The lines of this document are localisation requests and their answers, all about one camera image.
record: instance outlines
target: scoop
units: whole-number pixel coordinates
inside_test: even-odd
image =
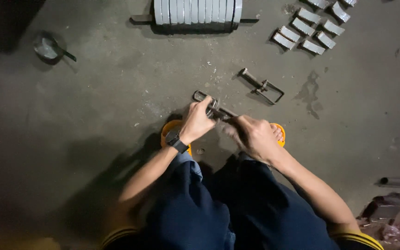
[[[63,55],[76,62],[76,57],[59,47],[53,35],[47,31],[41,31],[33,41],[35,52],[46,60],[55,60]]]

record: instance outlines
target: left hand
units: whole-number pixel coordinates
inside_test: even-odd
[[[193,102],[189,106],[189,114],[180,130],[180,140],[185,145],[202,137],[217,124],[217,121],[206,116],[206,108],[212,100],[212,97],[207,96],[203,101]]]

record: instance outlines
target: foot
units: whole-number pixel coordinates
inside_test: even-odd
[[[278,141],[283,141],[282,130],[277,128],[276,125],[270,124],[272,128],[272,132],[274,133],[275,139]]]

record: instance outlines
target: gray painted metal piece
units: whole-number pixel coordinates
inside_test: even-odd
[[[184,23],[187,25],[191,24],[191,1],[184,0]]]
[[[184,23],[184,1],[177,0],[177,23]]]
[[[197,24],[199,21],[199,0],[191,0],[191,22]]]
[[[234,14],[234,0],[227,0],[226,1],[226,16],[225,16],[226,22],[232,21],[232,14]]]
[[[358,2],[358,0],[342,0],[342,1],[350,5],[351,7],[354,7],[354,5],[356,5],[356,3]]]
[[[311,36],[314,33],[314,29],[310,26],[308,26],[306,23],[304,23],[302,20],[296,17],[294,21],[292,21],[292,25],[296,27],[300,32]]]
[[[322,48],[319,45],[316,45],[308,40],[305,40],[305,42],[302,43],[302,47],[319,55],[322,55],[325,52],[325,48]]]
[[[347,14],[342,8],[341,5],[339,4],[338,1],[336,1],[336,3],[333,4],[333,6],[331,7],[331,9],[333,10],[333,13],[337,16],[337,18],[339,18],[341,21],[343,21],[344,23],[346,23],[349,19],[350,19],[350,15]]]
[[[308,3],[320,8],[320,9],[325,9],[329,3],[326,0],[307,0]]]
[[[169,14],[171,24],[177,24],[177,0],[169,0]]]
[[[236,7],[234,10],[234,19],[232,20],[234,23],[240,23],[240,19],[242,17],[242,0],[235,0],[236,1]]]
[[[296,45],[278,32],[276,32],[272,38],[287,49],[292,49],[294,45]]]
[[[169,0],[161,0],[161,17],[164,25],[168,25],[171,22],[169,18]]]
[[[154,0],[154,17],[157,25],[163,24],[163,16],[161,14],[161,0]]]
[[[325,32],[323,31],[320,31],[316,35],[316,37],[321,43],[323,43],[329,49],[332,49],[334,48],[334,46],[336,46],[336,43],[333,40],[331,40],[331,38],[329,38],[327,34],[325,34]]]
[[[213,0],[206,0],[204,23],[210,24],[213,19]]]
[[[219,23],[225,23],[225,17],[226,17],[226,0],[220,0]]]
[[[315,23],[315,24],[319,24],[320,19],[321,19],[320,15],[316,15],[313,12],[310,12],[310,11],[304,9],[304,8],[301,8],[299,10],[299,14],[298,15],[302,19],[305,19],[305,20],[310,21],[310,22]]]
[[[325,28],[327,31],[329,31],[329,32],[331,32],[331,33],[333,33],[333,34],[335,34],[335,35],[338,35],[338,36],[340,36],[340,35],[345,31],[344,28],[341,28],[341,27],[335,25],[335,24],[332,23],[330,20],[327,20],[327,21],[325,22],[324,28]]]
[[[285,26],[282,26],[279,29],[279,33],[282,34],[284,37],[290,39],[291,41],[295,42],[295,43],[300,39],[300,35],[297,35],[292,30],[288,29]]]
[[[199,24],[204,24],[204,14],[206,7],[206,0],[198,0],[199,1]]]
[[[212,20],[211,22],[219,21],[220,0],[212,0]]]

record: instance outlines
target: orange slipper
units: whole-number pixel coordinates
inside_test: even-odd
[[[183,124],[182,120],[172,120],[163,126],[163,129],[161,130],[161,141],[160,141],[162,148],[166,147],[165,138],[166,135],[169,133],[169,131],[171,131],[173,128],[181,127],[182,124]],[[190,156],[192,156],[191,144],[189,144],[188,147],[189,148],[187,149],[187,152],[189,153]]]
[[[276,126],[277,128],[280,128],[282,130],[283,140],[277,141],[277,143],[279,143],[279,145],[281,147],[285,146],[285,129],[277,123],[270,123],[270,124]]]

